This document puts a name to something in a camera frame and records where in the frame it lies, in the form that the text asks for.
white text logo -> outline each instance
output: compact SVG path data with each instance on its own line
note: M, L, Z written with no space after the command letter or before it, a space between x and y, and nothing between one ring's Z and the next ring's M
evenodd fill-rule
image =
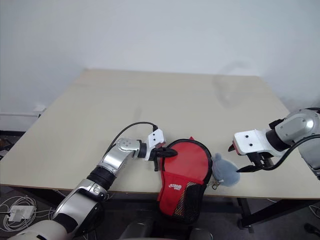
M174 190L180 191L182 186L181 185L177 185L177 184L169 184L169 188L173 188Z

power adapter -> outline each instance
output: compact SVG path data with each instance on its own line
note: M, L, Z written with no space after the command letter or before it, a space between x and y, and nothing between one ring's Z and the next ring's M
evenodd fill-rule
M10 209L9 222L20 222L22 219L31 218L34 213L35 206L13 205Z

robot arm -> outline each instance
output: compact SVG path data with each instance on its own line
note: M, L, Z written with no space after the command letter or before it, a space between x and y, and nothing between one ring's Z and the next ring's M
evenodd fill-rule
M151 133L146 143L141 140L120 138L107 151L96 168L73 189L56 209L52 220L40 221L21 231L10 240L68 240L93 230L101 221L101 202L108 196L108 189L119 170L131 158L144 158L155 162L165 144L162 130ZM177 154L166 149L165 154Z
M252 165L245 166L238 172L273 170L298 147L302 158L320 179L319 108L300 109L284 119L270 123L269 126L269 130L255 129L234 135L229 152L236 150L239 155L247 155L252 162ZM272 157L282 158L274 165Z

beige tabletop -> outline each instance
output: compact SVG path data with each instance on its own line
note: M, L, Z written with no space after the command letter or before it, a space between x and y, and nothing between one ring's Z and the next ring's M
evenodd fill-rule
M0 162L0 183L73 189L99 162L115 135L138 121L157 124L167 143L194 137L238 168L246 156L228 152L233 134L268 128L288 110L257 76L86 70L45 111ZM151 127L123 136L144 140ZM152 161L132 159L112 191L158 193ZM273 171L241 173L232 187L205 194L229 197L320 198L320 181L295 150Z

black mesh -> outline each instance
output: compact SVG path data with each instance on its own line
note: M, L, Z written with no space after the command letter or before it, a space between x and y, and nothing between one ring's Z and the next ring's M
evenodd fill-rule
M179 203L176 206L173 216L185 223L195 222L200 214L200 201L202 185L188 182Z

